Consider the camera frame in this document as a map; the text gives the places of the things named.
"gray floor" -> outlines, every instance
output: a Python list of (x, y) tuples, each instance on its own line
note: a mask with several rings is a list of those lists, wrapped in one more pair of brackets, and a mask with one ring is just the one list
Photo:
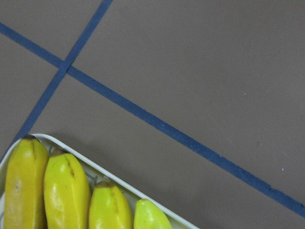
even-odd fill
[[(0, 2), (0, 22), (62, 60), (95, 1)], [(114, 0), (73, 67), (305, 203), (305, 1)], [(57, 68), (0, 33), (0, 156)], [(69, 75), (50, 134), (200, 228), (305, 219)]]

